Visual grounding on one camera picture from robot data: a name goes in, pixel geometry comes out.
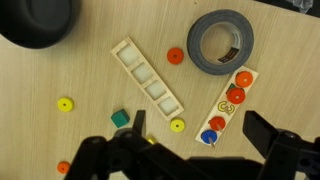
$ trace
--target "green cube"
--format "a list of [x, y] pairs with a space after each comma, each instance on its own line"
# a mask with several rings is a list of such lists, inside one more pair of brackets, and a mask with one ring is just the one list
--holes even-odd
[[126, 124], [128, 124], [130, 117], [126, 113], [124, 109], [121, 109], [115, 113], [112, 114], [111, 119], [113, 123], [117, 126], [117, 128], [120, 128]]

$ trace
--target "yellow ring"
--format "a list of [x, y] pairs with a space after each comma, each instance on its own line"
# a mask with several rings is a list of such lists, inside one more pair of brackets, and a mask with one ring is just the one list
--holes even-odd
[[181, 118], [173, 118], [170, 123], [170, 128], [173, 132], [181, 132], [184, 130], [185, 124]]
[[61, 98], [58, 101], [58, 108], [63, 112], [69, 112], [73, 109], [73, 101], [70, 98]]

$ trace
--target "orange disc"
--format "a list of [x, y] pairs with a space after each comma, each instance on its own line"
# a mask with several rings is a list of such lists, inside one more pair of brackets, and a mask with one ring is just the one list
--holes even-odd
[[236, 84], [240, 87], [248, 87], [252, 84], [253, 76], [248, 71], [239, 72], [236, 76]]
[[226, 126], [226, 121], [223, 117], [215, 116], [209, 121], [210, 127], [214, 131], [221, 131]]
[[180, 64], [183, 60], [183, 51], [179, 48], [172, 48], [167, 53], [168, 61], [171, 64]]
[[227, 99], [232, 104], [240, 104], [244, 101], [246, 98], [246, 94], [244, 93], [244, 90], [240, 88], [232, 88], [227, 92]]
[[66, 162], [66, 161], [62, 161], [59, 162], [58, 166], [57, 166], [57, 170], [61, 173], [61, 174], [67, 174], [68, 171], [70, 169], [70, 163]]

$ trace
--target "gray tape roll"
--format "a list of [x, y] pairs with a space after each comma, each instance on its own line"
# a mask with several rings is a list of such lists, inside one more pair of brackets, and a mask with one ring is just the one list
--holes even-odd
[[[201, 43], [207, 29], [213, 25], [225, 25], [233, 35], [230, 51], [218, 63], [209, 62], [202, 54]], [[212, 75], [232, 73], [249, 58], [253, 48], [253, 30], [249, 21], [232, 10], [217, 10], [199, 18], [191, 27], [187, 49], [193, 63], [202, 71]]]

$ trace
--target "blue token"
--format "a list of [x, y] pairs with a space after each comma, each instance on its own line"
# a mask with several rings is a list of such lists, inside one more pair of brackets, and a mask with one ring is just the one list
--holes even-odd
[[212, 130], [206, 130], [201, 134], [201, 139], [206, 144], [210, 144], [209, 138], [212, 139], [212, 142], [216, 142], [218, 135], [215, 131], [212, 131]]

